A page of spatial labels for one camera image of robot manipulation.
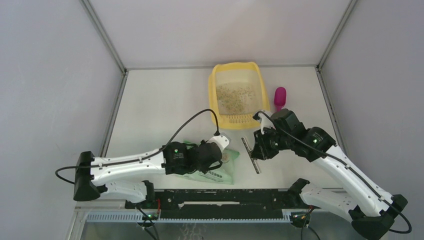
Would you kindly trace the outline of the green cat litter bag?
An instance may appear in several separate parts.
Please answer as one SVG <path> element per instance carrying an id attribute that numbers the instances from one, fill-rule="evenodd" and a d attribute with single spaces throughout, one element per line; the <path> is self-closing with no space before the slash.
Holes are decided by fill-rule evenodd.
<path id="1" fill-rule="evenodd" d="M 176 175 L 176 177 L 196 182 L 233 185 L 235 161 L 239 156 L 238 151 L 226 148 L 222 153 L 222 166 L 220 168 L 210 170 L 207 173 L 196 171 L 191 174 Z"/>

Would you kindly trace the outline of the pink plastic litter scoop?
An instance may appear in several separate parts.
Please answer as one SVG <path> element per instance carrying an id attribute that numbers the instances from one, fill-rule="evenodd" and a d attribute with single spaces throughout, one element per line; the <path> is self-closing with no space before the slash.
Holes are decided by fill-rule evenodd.
<path id="1" fill-rule="evenodd" d="M 275 111 L 280 111 L 287 102 L 287 90 L 284 87 L 278 87 L 274 92 L 273 104 Z"/>

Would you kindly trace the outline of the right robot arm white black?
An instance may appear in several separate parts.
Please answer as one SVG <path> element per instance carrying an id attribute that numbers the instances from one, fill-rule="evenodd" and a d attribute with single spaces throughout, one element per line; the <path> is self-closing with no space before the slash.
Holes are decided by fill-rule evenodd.
<path id="1" fill-rule="evenodd" d="M 345 194 L 335 193 L 299 178 L 289 188 L 289 203 L 293 207 L 308 205 L 335 214 L 368 240 L 378 240 L 391 232 L 396 217 L 403 216 L 407 199 L 373 182 L 324 129 L 306 128 L 295 113 L 286 108 L 272 115 L 260 110 L 253 118 L 260 123 L 260 129 L 253 134 L 251 156 L 254 159 L 270 160 L 281 151 L 293 151 L 325 171 L 345 191 Z"/>

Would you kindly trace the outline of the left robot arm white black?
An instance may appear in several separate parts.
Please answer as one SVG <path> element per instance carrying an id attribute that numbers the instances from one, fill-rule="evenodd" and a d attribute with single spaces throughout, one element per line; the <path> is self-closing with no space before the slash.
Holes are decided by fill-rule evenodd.
<path id="1" fill-rule="evenodd" d="M 130 182 L 126 178 L 205 174 L 222 166 L 223 151 L 229 143 L 228 139 L 216 136 L 199 145 L 172 142 L 163 150 L 112 158 L 96 157 L 91 151 L 82 152 L 75 169 L 73 200 L 88 202 L 112 196 L 149 209 L 157 200 L 153 183 L 148 180 Z"/>

